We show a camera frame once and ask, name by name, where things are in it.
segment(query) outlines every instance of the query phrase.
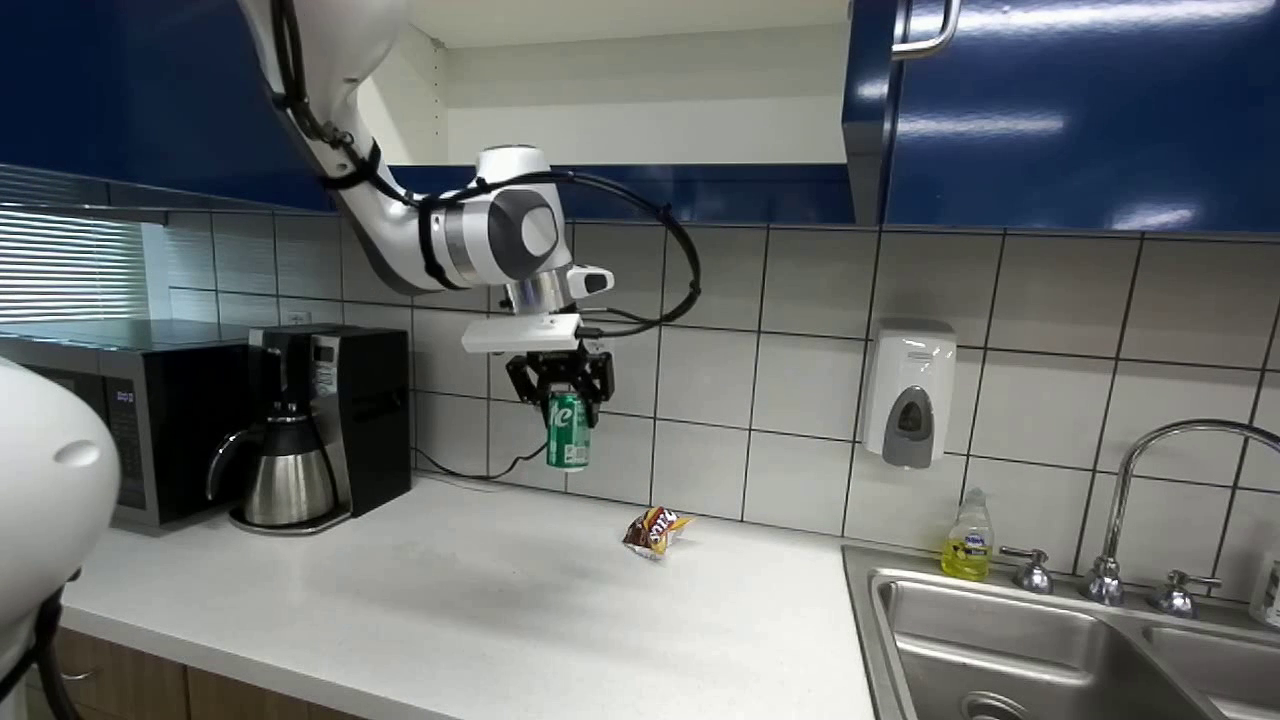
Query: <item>black microwave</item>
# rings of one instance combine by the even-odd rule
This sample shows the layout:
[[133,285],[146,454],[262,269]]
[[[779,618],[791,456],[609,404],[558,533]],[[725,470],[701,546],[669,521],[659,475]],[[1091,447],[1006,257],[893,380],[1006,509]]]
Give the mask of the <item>black microwave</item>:
[[179,322],[3,325],[0,355],[99,412],[121,454],[115,527],[156,535],[214,511],[207,462],[252,420],[244,334]]

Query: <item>window blind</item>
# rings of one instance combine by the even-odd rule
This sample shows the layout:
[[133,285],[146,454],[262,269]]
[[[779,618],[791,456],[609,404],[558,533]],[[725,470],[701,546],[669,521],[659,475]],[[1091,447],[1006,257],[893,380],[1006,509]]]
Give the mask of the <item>window blind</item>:
[[0,211],[0,322],[150,316],[138,223]]

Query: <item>sink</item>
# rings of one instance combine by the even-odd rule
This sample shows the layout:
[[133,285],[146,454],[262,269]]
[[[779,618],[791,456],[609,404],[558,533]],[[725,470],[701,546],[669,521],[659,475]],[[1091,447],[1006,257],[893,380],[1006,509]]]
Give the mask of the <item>sink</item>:
[[1203,694],[1231,720],[1280,720],[1280,643],[1278,633],[1209,633],[1154,624],[1156,656]]
[[1226,715],[1166,659],[1154,618],[947,582],[862,547],[845,552],[845,570],[882,720]]

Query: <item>kitchen counter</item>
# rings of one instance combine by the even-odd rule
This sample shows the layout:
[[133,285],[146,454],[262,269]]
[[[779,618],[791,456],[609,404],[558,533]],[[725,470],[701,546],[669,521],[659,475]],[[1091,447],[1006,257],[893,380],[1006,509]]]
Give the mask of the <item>kitchen counter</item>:
[[326,535],[110,533],[63,624],[356,715],[872,720],[840,546],[422,481]]

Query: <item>coffee maker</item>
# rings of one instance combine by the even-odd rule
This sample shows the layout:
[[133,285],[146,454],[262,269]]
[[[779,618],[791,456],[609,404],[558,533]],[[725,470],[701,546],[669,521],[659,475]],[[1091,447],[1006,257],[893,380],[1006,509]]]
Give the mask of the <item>coffee maker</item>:
[[347,325],[285,325],[247,334],[252,398],[279,398],[274,355],[307,342],[307,415],[338,485],[338,511],[366,518],[411,485],[408,444],[408,334]]

